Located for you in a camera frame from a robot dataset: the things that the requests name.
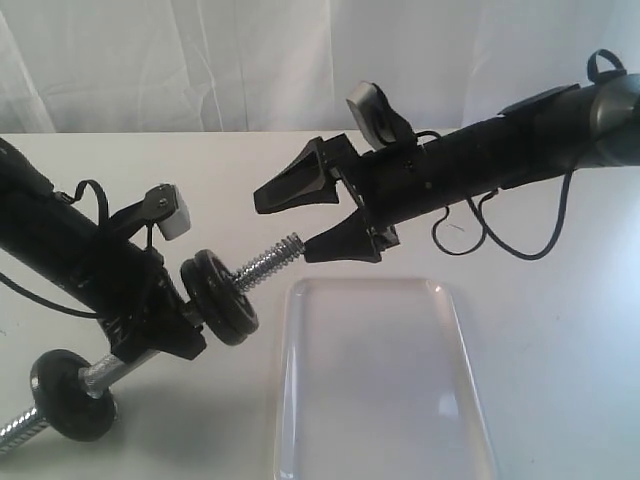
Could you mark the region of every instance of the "white curtain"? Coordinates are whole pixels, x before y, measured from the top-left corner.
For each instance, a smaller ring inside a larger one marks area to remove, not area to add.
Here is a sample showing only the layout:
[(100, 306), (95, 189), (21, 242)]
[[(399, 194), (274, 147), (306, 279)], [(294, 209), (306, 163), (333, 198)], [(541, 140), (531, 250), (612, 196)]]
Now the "white curtain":
[(378, 83), (415, 127), (458, 127), (640, 72), (637, 0), (1, 0), (0, 131), (344, 129)]

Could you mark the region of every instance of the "white tabletop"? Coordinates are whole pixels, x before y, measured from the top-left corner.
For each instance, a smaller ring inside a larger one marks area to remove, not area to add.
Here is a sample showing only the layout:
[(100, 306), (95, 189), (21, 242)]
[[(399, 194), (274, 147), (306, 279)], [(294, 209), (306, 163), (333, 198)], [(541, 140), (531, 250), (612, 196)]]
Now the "white tabletop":
[[(176, 183), (193, 228), (158, 241), (175, 279), (183, 260), (210, 248), (230, 267), (292, 231), (303, 238), (353, 209), (312, 206), (254, 213), (252, 193), (315, 133), (6, 136), (59, 189), (99, 180), (112, 211), (159, 182)], [(360, 138), (357, 143), (364, 148)], [(378, 265), (289, 267), (250, 293), (260, 319), (239, 347), (211, 333), (194, 362), (153, 359), (113, 390), (121, 421), (101, 441), (76, 444), (48, 430), (0, 464), (2, 478), (267, 479), (272, 477), (279, 345), (287, 289), (298, 279), (426, 277), (454, 297), (503, 478), (637, 478), (640, 439), (640, 169), (581, 171), (564, 233), (544, 260), (517, 260), (487, 243), (463, 258), (440, 253), (430, 228), (440, 213), (398, 227), (400, 247)], [(501, 193), (487, 217), (524, 250), (542, 246), (555, 221), (559, 181)], [(80, 207), (95, 216), (91, 196)], [(443, 242), (462, 248), (478, 227), (453, 209)], [(0, 270), (47, 298), (77, 305), (7, 254)], [(107, 352), (100, 329), (0, 289), (1, 419), (31, 403), (29, 369), (67, 348), (90, 361)]]

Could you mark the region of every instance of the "black weight plate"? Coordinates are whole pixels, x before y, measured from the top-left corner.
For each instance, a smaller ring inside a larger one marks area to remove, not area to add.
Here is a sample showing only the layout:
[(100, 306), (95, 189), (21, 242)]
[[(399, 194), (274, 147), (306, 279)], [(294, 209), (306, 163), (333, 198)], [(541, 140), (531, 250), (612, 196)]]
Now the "black weight plate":
[(247, 339), (226, 322), (218, 306), (210, 297), (209, 288), (194, 260), (186, 260), (180, 267), (182, 283), (189, 298), (195, 303), (202, 319), (211, 331), (226, 345), (239, 345)]
[(108, 390), (97, 399), (82, 390), (78, 370), (89, 365), (73, 352), (52, 350), (31, 368), (36, 407), (53, 428), (79, 442), (98, 440), (116, 418), (116, 405)]
[(199, 251), (194, 260), (227, 322), (244, 334), (255, 332), (259, 325), (258, 316), (249, 299), (233, 285), (231, 273), (224, 263), (209, 250)]

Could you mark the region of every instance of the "black strap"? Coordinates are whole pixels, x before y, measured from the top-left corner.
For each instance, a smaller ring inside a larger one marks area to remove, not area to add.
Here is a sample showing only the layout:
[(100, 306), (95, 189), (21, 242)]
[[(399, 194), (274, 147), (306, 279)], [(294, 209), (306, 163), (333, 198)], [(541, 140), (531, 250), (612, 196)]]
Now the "black strap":
[[(598, 69), (598, 57), (604, 58), (611, 65), (613, 65), (613, 70), (601, 72)], [(614, 78), (626, 74), (627, 70), (624, 68), (622, 61), (616, 56), (615, 53), (607, 50), (606, 48), (601, 48), (600, 50), (596, 50), (595, 52), (593, 52), (593, 54), (587, 61), (587, 78), (589, 79), (589, 81), (595, 84), (606, 83), (610, 80), (613, 80)]]

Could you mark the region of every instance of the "transparent tray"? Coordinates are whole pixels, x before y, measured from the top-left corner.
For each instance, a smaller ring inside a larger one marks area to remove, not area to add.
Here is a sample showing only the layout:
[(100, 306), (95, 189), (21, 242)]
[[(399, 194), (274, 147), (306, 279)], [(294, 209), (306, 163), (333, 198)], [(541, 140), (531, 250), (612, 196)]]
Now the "transparent tray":
[(496, 478), (444, 287), (303, 280), (286, 317), (276, 480)]

